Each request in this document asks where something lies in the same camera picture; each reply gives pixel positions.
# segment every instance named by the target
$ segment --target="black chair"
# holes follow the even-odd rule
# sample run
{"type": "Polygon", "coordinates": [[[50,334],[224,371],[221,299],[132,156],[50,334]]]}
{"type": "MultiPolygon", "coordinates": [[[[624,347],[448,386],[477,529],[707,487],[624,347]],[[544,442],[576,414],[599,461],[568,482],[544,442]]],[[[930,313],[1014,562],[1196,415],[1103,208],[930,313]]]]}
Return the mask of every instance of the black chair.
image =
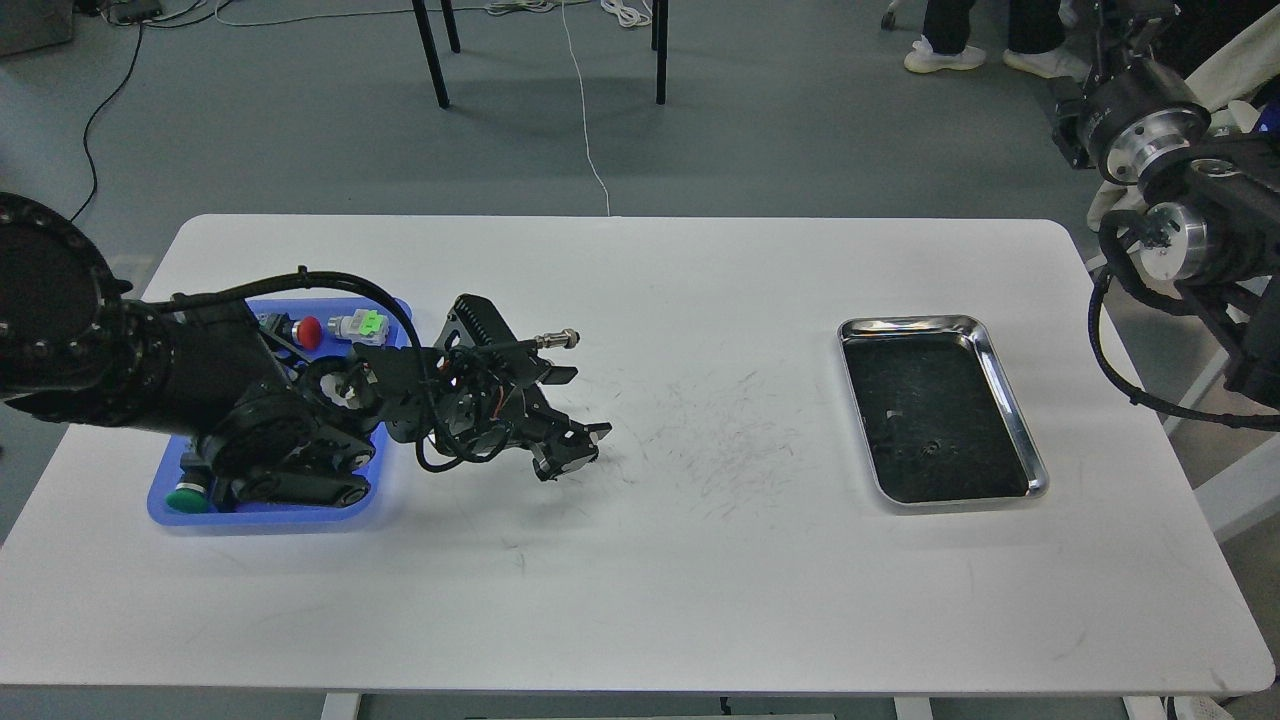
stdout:
{"type": "MultiPolygon", "coordinates": [[[[449,50],[462,51],[458,44],[458,23],[453,18],[453,0],[440,0],[444,13],[444,31],[449,36],[449,50]]],[[[426,64],[431,68],[431,85],[435,86],[435,100],[440,108],[449,106],[449,92],[444,88],[444,73],[440,72],[440,58],[435,53],[435,38],[431,37],[431,22],[426,18],[425,0],[413,0],[413,17],[417,18],[417,32],[422,36],[422,50],[426,64]]],[[[653,0],[653,36],[650,45],[658,53],[658,104],[667,104],[667,0],[653,0]]]]}

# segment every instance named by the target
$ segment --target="stainless steel tray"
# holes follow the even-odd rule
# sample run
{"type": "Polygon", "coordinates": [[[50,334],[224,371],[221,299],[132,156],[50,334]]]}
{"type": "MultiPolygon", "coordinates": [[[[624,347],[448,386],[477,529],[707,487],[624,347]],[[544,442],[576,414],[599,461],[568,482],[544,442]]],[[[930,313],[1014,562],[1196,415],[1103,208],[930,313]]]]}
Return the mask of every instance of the stainless steel tray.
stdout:
{"type": "Polygon", "coordinates": [[[840,325],[876,483],[902,506],[1042,495],[1048,475],[987,328],[968,315],[840,325]]]}

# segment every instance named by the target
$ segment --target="green button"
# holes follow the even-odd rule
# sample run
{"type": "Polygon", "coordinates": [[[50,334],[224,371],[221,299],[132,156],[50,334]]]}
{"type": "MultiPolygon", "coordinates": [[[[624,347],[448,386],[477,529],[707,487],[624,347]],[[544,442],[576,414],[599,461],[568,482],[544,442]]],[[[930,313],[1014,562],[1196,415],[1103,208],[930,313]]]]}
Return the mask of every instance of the green button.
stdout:
{"type": "Polygon", "coordinates": [[[205,500],[204,493],[191,488],[178,488],[170,492],[164,496],[164,503],[178,512],[187,512],[188,515],[209,511],[209,501],[205,500]]]}
{"type": "Polygon", "coordinates": [[[376,311],[370,310],[365,313],[365,319],[360,323],[360,334],[374,334],[383,328],[383,322],[387,320],[387,315],[379,315],[376,311]]]}

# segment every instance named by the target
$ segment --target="gray floor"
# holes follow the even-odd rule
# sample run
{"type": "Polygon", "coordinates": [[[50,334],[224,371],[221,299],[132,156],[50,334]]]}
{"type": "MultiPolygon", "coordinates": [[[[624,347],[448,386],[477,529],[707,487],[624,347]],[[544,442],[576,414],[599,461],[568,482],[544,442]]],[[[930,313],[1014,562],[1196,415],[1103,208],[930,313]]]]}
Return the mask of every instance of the gray floor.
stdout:
{"type": "MultiPolygon", "coordinates": [[[[357,5],[404,4],[241,1],[227,15],[255,20],[357,5]]],[[[1048,142],[1039,81],[998,61],[963,74],[902,69],[923,1],[900,12],[899,32],[879,29],[882,3],[673,5],[666,108],[653,104],[648,31],[621,31],[594,5],[567,13],[591,154],[614,214],[1050,218],[1071,232],[1082,256],[1094,254],[1083,217],[1097,179],[1068,169],[1048,142]]],[[[972,42],[993,58],[1002,13],[1000,3],[973,13],[972,42]]],[[[202,213],[604,213],[584,158],[559,15],[471,12],[461,14],[460,29],[463,54],[444,58],[449,111],[435,106],[410,15],[148,31],[133,79],[95,126],[101,190],[79,225],[118,274],[145,283],[182,223],[202,213]]],[[[90,184],[79,135],[128,65],[134,33],[82,18],[73,44],[0,59],[0,187],[68,214],[79,205],[90,184]]],[[[1087,38],[1070,42],[1083,47],[1087,38]]],[[[430,268],[422,282],[431,282],[430,268]]],[[[1212,354],[1194,322],[1152,316],[1123,300],[1111,313],[1156,392],[1179,395],[1212,354]]],[[[60,437],[58,427],[0,411],[0,534],[60,437]]],[[[1172,441],[1199,484],[1261,436],[1187,425],[1172,441]]],[[[1224,548],[1274,653],[1277,539],[1280,523],[1268,523],[1224,548]]],[[[4,689],[0,716],[316,717],[321,702],[317,693],[4,689]]],[[[732,702],[740,714],[891,716],[887,701],[876,700],[732,702]]],[[[1243,698],[1231,711],[1274,719],[1280,693],[1243,698]]],[[[705,697],[383,696],[366,700],[361,716],[717,712],[718,700],[705,697]]],[[[1116,700],[937,700],[934,712],[1123,715],[1116,700]]]]}

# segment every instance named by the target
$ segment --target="white table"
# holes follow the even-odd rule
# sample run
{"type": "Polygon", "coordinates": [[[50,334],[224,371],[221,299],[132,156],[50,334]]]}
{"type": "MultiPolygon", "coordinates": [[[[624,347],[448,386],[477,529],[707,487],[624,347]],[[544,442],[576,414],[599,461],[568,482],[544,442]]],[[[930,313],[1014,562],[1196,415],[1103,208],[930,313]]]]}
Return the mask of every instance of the white table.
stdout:
{"type": "MultiPolygon", "coordinates": [[[[77,427],[0,551],[0,683],[358,691],[1225,694],[1274,665],[1156,416],[1085,342],[1066,233],[1025,220],[201,217],[147,299],[342,269],[426,340],[461,292],[581,374],[616,429],[389,480],[344,532],[175,534],[165,438],[77,427]],[[1020,509],[901,515],[835,340],[987,324],[1050,473],[1020,509]]],[[[1132,372],[1110,325],[1105,341],[1132,372]]]]}

